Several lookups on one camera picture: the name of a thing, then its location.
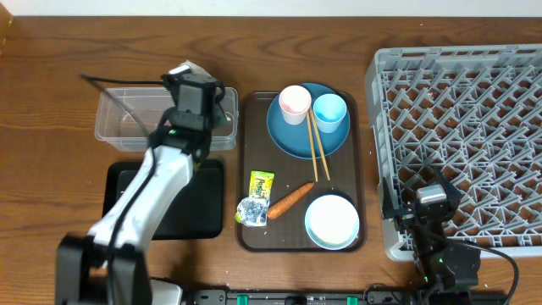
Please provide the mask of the foil snack wrapper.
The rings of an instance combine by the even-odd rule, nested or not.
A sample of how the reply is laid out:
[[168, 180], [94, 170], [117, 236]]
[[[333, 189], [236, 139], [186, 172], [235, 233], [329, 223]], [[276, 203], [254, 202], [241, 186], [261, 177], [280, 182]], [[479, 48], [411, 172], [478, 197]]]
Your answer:
[[252, 171], [248, 196], [237, 205], [235, 220], [246, 227], [267, 225], [269, 200], [274, 173]]

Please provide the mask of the light blue cup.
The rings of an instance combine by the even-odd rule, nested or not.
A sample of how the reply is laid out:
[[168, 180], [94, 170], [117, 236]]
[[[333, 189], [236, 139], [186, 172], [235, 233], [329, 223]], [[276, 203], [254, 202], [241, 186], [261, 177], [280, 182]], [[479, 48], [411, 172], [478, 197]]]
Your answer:
[[335, 132], [346, 117], [345, 100], [337, 94], [323, 94], [312, 106], [317, 127], [323, 133]]

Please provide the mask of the clear plastic bin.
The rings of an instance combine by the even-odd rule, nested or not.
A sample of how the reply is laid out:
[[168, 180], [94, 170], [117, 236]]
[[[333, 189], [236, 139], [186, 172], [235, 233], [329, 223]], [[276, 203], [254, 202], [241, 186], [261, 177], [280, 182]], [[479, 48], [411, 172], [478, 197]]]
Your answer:
[[[160, 87], [110, 88], [108, 92], [124, 102], [149, 131], [157, 128], [164, 110], [174, 105], [170, 93]], [[231, 150], [236, 146], [239, 110], [235, 88], [225, 89], [225, 96], [220, 104], [228, 118], [228, 124], [213, 131], [210, 147], [212, 151]], [[147, 139], [140, 126], [105, 94], [100, 96], [98, 104], [95, 137], [121, 152], [144, 152], [147, 149]]]

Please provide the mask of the dark blue plate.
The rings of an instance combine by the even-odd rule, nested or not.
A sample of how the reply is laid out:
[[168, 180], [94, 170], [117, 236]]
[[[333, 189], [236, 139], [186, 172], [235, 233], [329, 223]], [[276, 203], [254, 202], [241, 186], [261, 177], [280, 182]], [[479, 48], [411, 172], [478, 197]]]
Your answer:
[[[326, 157], [337, 151], [348, 138], [351, 128], [350, 112], [346, 99], [337, 91], [327, 86], [317, 83], [301, 83], [311, 94], [312, 103], [316, 103], [316, 113], [318, 134], [322, 142], [324, 154]], [[343, 102], [340, 110], [345, 112], [342, 120], [337, 122], [336, 129], [330, 133], [324, 132], [324, 126], [330, 125], [331, 121], [324, 117], [324, 110], [329, 110], [330, 106], [324, 106], [325, 102], [334, 100]], [[285, 153], [295, 158], [311, 159], [312, 150], [310, 148], [307, 120], [304, 119], [298, 125], [291, 125], [286, 122], [283, 111], [280, 106], [280, 94], [271, 102], [267, 114], [267, 127], [274, 143]]]

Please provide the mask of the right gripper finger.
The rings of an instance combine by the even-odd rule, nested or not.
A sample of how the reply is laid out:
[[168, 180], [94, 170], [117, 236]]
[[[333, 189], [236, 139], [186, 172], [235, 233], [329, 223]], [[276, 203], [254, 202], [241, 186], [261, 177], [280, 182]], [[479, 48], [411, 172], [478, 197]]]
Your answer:
[[446, 197], [448, 199], [460, 199], [462, 194], [459, 192], [459, 190], [452, 185], [444, 176], [444, 174], [441, 171], [441, 167], [433, 166], [432, 170], [434, 171], [434, 178], [438, 182], [438, 184], [443, 188]]
[[385, 178], [382, 179], [383, 187], [383, 201], [382, 201], [382, 218], [383, 219], [393, 219], [397, 216], [398, 210], [395, 208], [392, 197], [391, 190], [389, 188], [389, 183]]

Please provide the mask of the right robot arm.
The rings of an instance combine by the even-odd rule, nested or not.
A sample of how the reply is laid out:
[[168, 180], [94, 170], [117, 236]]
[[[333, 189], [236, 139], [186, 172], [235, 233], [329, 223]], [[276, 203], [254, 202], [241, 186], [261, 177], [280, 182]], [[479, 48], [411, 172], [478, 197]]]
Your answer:
[[443, 224], [458, 209], [461, 193], [434, 168], [435, 183], [417, 190], [416, 198], [394, 206], [390, 183], [382, 179], [382, 218], [412, 236], [413, 258], [423, 283], [405, 295], [402, 304], [471, 304], [470, 288], [478, 284], [480, 251], [445, 237]]

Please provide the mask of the wooden chopstick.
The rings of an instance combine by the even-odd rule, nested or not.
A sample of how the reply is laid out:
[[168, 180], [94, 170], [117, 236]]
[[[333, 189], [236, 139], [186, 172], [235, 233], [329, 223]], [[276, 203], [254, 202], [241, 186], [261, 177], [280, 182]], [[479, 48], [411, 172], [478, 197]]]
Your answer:
[[308, 113], [309, 113], [309, 115], [311, 117], [312, 125], [314, 127], [313, 129], [315, 130], [314, 132], [315, 132], [315, 135], [316, 135], [316, 138], [317, 138], [318, 150], [320, 152], [320, 158], [321, 158], [321, 160], [323, 162], [323, 165], [324, 165], [324, 171], [325, 171], [327, 180], [331, 180], [330, 174], [329, 174], [329, 167], [328, 167], [327, 160], [326, 160], [326, 157], [325, 157], [323, 144], [321, 142], [321, 138], [320, 138], [319, 131], [318, 131], [317, 121], [316, 121], [316, 118], [315, 118], [315, 115], [314, 115], [314, 112], [313, 112], [312, 108], [310, 108]]
[[313, 173], [314, 173], [314, 181], [316, 183], [316, 182], [318, 182], [318, 166], [317, 166], [315, 147], [314, 147], [313, 136], [312, 136], [312, 121], [310, 119], [310, 115], [309, 115], [308, 111], [306, 112], [306, 120], [307, 120], [307, 129], [308, 129], [308, 138], [309, 138], [311, 155], [312, 155], [312, 166], [313, 166]]

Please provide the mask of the brown serving tray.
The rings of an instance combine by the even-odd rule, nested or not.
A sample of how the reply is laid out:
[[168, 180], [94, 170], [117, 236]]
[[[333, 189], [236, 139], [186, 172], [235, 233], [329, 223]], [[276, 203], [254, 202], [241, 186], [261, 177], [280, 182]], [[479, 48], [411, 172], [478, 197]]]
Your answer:
[[[363, 199], [362, 158], [358, 140], [357, 104], [348, 93], [346, 100], [351, 123], [346, 141], [326, 157], [331, 180], [321, 174], [313, 189], [292, 208], [263, 227], [236, 226], [240, 246], [250, 252], [322, 252], [305, 229], [305, 214], [311, 202], [322, 195], [335, 194], [349, 200], [356, 208], [360, 230], [354, 241], [344, 249], [355, 252], [366, 241], [365, 204]], [[267, 128], [267, 113], [275, 92], [254, 92], [244, 100], [240, 114], [239, 191], [238, 198], [248, 196], [252, 171], [275, 174], [270, 202], [275, 203], [300, 186], [313, 181], [312, 160], [295, 158], [281, 150]]]

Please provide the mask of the grey dishwasher rack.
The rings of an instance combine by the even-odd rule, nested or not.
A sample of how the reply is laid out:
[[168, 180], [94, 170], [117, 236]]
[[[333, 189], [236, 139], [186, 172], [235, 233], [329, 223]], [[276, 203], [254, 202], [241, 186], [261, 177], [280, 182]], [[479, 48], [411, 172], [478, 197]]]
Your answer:
[[378, 50], [365, 77], [379, 198], [401, 208], [434, 183], [460, 192], [452, 239], [541, 254], [541, 47]]

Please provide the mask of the orange carrot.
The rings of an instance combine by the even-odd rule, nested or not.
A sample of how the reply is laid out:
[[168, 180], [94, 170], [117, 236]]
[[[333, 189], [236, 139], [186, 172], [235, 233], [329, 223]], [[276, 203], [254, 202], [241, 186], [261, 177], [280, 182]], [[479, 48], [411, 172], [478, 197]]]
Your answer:
[[300, 201], [308, 192], [312, 190], [314, 183], [306, 183], [303, 186], [300, 186], [295, 191], [282, 198], [275, 204], [273, 204], [267, 213], [269, 219], [277, 219], [280, 215], [286, 212], [291, 208], [296, 202]]

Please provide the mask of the black plastic tray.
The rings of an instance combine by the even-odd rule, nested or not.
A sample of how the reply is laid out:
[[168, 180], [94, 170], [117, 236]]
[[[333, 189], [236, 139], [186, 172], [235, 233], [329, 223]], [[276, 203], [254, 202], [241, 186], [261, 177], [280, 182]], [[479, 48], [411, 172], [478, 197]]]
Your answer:
[[[135, 178], [140, 162], [118, 162], [108, 168], [102, 212], [106, 214]], [[217, 159], [202, 163], [189, 185], [169, 206], [153, 240], [210, 239], [223, 229], [224, 166]]]

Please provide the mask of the pink cup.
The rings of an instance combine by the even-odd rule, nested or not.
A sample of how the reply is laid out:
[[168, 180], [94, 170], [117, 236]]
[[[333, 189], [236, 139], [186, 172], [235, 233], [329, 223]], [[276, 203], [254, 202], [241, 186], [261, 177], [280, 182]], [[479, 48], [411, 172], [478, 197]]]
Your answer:
[[302, 86], [287, 86], [279, 94], [280, 111], [289, 125], [299, 125], [306, 118], [311, 105], [310, 92]]

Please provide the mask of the light blue bowl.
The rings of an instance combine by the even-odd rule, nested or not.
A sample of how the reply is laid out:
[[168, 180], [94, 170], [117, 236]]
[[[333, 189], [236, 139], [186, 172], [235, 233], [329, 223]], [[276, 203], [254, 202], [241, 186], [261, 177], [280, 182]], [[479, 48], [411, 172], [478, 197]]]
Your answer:
[[313, 200], [307, 208], [304, 223], [309, 238], [330, 251], [349, 247], [357, 238], [361, 225], [355, 206], [335, 194]]

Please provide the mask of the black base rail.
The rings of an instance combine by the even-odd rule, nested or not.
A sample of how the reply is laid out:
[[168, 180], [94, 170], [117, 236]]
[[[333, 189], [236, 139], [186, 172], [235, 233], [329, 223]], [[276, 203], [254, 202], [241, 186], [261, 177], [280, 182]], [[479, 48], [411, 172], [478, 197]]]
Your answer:
[[388, 286], [371, 286], [361, 292], [323, 291], [186, 291], [181, 305], [502, 305], [511, 301], [506, 293], [437, 289], [403, 291]]

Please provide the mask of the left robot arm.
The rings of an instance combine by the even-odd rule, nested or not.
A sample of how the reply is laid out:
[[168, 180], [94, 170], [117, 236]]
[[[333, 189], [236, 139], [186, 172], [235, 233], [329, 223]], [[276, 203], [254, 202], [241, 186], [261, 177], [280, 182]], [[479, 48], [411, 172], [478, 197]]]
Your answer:
[[204, 161], [212, 132], [227, 119], [220, 105], [223, 82], [187, 69], [162, 75], [159, 85], [174, 105], [155, 130], [122, 100], [113, 101], [147, 139], [141, 167], [117, 202], [86, 236], [67, 235], [59, 244], [54, 301], [57, 304], [179, 304], [182, 288], [154, 280], [146, 253], [169, 206]]

